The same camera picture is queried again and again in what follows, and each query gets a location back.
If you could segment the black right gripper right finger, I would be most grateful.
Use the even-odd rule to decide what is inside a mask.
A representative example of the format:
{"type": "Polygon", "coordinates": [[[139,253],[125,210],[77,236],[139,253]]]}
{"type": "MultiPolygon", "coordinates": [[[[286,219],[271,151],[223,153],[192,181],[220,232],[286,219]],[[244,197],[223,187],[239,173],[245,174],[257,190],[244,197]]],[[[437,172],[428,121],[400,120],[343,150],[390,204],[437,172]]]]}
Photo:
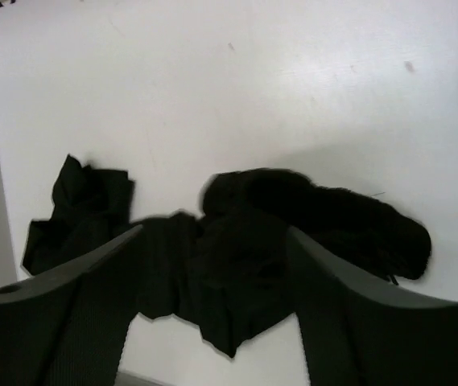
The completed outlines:
{"type": "Polygon", "coordinates": [[[458,302],[390,284],[300,230],[288,278],[313,385],[458,385],[458,302]]]}

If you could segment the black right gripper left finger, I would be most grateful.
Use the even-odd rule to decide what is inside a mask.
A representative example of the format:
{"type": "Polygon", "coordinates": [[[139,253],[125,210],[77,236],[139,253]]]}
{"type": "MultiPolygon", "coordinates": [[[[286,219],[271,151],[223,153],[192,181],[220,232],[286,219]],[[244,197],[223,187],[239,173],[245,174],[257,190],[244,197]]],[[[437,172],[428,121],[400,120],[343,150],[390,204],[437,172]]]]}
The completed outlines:
{"type": "Polygon", "coordinates": [[[113,385],[138,313],[137,226],[0,288],[0,385],[113,385]]]}

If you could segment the black trousers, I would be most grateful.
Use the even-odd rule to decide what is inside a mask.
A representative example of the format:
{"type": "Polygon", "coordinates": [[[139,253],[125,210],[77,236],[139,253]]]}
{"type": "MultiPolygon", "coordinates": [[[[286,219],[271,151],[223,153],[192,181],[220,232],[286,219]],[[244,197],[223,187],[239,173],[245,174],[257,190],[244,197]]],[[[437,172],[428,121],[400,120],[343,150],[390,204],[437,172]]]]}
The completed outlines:
{"type": "MultiPolygon", "coordinates": [[[[127,231],[134,187],[124,170],[66,157],[52,190],[52,216],[28,228],[23,268],[42,273],[127,231]]],[[[388,203],[317,185],[293,170],[214,175],[202,191],[201,211],[139,221],[145,242],[139,311],[197,325],[228,357],[293,313],[286,286],[289,228],[390,283],[421,278],[431,256],[430,234],[419,222],[388,203]]]]}

